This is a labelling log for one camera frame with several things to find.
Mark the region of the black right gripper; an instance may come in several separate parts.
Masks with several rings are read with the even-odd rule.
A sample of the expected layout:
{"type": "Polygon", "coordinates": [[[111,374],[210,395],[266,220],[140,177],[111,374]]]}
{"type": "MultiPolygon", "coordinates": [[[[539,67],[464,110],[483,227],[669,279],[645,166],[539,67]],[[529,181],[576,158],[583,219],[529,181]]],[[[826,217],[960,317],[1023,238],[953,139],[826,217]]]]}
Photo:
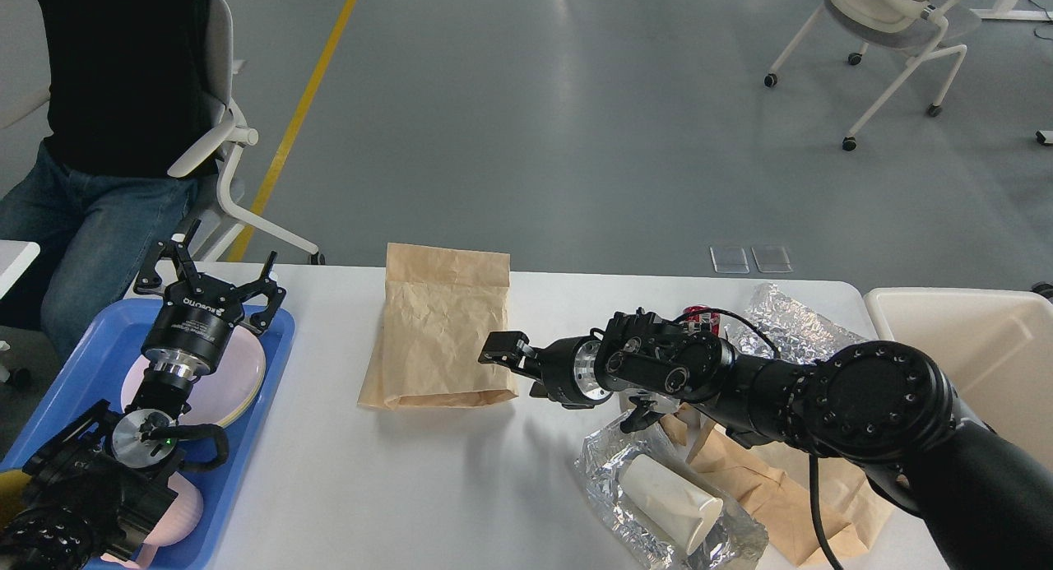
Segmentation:
{"type": "Polygon", "coordinates": [[[531,380],[530,397],[550,399],[567,409],[591,409],[610,399],[596,376],[601,342],[590,336],[559,339],[535,349],[523,331],[492,331],[479,363],[495,363],[531,380]]]}

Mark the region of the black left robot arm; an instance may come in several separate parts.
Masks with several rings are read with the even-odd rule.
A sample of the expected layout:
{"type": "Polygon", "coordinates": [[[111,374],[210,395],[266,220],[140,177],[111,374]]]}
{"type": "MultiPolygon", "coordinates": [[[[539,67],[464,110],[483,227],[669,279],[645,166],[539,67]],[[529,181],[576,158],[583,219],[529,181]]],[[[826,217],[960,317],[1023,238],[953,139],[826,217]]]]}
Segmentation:
{"type": "Polygon", "coordinates": [[[273,262],[247,284],[199,271],[188,235],[147,253],[2,461],[4,569],[206,561],[287,358],[273,262]]]}

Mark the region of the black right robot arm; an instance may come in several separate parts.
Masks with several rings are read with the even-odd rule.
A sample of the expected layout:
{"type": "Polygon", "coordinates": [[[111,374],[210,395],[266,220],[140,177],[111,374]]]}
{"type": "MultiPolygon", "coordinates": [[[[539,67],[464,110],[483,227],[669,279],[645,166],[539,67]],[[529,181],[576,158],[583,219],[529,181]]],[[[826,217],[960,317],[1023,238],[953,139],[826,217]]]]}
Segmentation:
{"type": "Polygon", "coordinates": [[[658,420],[654,395],[691,405],[742,447],[784,443],[840,457],[925,522],[952,569],[1041,569],[1052,558],[1052,477],[959,396],[934,360],[894,341],[850,345],[816,363],[742,354],[687,315],[616,313],[605,330],[544,349],[492,331],[481,363],[535,384],[531,394],[590,409],[640,390],[625,432],[658,420]]]}

